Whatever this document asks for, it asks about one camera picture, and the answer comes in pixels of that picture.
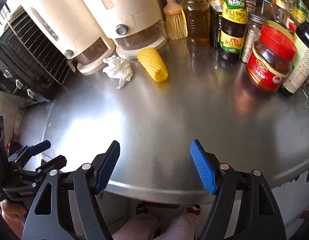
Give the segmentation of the person's left hand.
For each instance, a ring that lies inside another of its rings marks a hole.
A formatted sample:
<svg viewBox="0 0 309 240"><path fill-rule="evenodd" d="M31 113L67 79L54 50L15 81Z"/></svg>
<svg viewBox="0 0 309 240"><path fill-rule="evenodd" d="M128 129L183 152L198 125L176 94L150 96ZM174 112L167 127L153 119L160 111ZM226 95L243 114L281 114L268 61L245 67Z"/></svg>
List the person's left hand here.
<svg viewBox="0 0 309 240"><path fill-rule="evenodd" d="M4 200L0 202L2 217L19 239L22 239L24 225L21 217L27 214L27 210L16 202Z"/></svg>

